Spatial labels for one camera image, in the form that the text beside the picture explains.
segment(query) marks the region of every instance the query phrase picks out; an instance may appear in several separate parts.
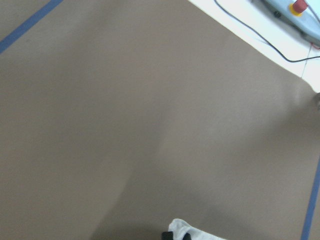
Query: blue tape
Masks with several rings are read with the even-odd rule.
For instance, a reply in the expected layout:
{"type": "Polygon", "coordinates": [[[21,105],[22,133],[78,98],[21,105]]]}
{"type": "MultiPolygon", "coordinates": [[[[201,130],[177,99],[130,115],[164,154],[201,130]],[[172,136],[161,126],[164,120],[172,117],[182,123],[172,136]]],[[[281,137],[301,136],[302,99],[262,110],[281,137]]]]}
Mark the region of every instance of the blue tape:
{"type": "Polygon", "coordinates": [[[305,215],[304,225],[303,225],[302,234],[301,234],[301,240],[309,239],[310,229],[312,226],[312,219],[314,217],[314,212],[315,212],[318,193],[319,193],[319,187],[320,187],[320,158],[319,158],[318,166],[315,172],[308,209],[305,215]]]}
{"type": "Polygon", "coordinates": [[[16,40],[18,40],[23,34],[25,34],[30,28],[32,28],[37,22],[50,13],[56,6],[58,6],[63,0],[51,0],[39,11],[35,12],[24,23],[18,26],[13,32],[0,41],[0,54],[10,47],[16,40]]]}

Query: white surface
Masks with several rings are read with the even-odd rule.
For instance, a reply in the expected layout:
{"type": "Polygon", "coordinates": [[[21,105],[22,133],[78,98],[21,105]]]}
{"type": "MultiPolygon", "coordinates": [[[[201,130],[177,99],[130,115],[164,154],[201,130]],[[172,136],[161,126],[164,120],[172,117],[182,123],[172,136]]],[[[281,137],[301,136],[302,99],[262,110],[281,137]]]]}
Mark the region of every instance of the white surface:
{"type": "MultiPolygon", "coordinates": [[[[260,51],[263,55],[304,79],[315,92],[320,92],[320,81],[316,79],[316,73],[320,68],[320,59],[296,63],[287,62],[254,32],[224,13],[213,0],[190,0],[190,2],[260,51]]],[[[218,0],[218,2],[231,14],[257,30],[288,59],[298,60],[308,57],[311,47],[310,43],[303,40],[298,31],[274,18],[272,13],[269,12],[261,1],[218,0]]],[[[308,2],[314,6],[314,1],[309,0],[308,2]]],[[[319,55],[319,51],[312,50],[311,54],[317,56],[319,55]]]]}

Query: white cloth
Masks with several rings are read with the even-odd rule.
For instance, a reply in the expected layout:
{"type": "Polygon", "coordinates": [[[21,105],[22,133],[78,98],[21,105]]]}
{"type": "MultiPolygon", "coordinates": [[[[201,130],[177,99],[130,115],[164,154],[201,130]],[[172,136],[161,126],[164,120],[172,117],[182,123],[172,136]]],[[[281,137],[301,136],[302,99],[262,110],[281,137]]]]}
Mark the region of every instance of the white cloth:
{"type": "Polygon", "coordinates": [[[186,233],[191,235],[192,240],[224,240],[205,231],[190,226],[182,219],[174,219],[169,225],[169,232],[173,232],[173,240],[182,240],[186,233]]]}

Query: light blue device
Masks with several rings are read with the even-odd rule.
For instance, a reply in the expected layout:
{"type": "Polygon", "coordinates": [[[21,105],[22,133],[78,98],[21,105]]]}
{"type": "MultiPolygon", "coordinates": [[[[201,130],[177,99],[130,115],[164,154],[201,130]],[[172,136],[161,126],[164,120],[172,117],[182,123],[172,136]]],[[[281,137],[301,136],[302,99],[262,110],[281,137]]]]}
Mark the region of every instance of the light blue device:
{"type": "MultiPolygon", "coordinates": [[[[295,16],[291,13],[289,5],[294,0],[261,0],[265,6],[273,12],[276,18],[293,26],[301,36],[310,43],[320,46],[320,22],[314,14],[307,8],[301,16],[295,16]]],[[[320,15],[320,0],[308,0],[310,6],[320,15]]]]}

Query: red button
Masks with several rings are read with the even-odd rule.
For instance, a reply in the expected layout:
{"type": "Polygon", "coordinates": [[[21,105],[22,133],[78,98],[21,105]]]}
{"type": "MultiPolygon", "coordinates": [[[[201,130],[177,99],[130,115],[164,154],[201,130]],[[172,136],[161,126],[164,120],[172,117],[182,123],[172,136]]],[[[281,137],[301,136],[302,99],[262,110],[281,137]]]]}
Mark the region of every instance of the red button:
{"type": "Polygon", "coordinates": [[[292,5],[292,8],[299,14],[302,13],[304,10],[306,10],[307,7],[308,7],[308,4],[304,0],[297,0],[292,5]]]}

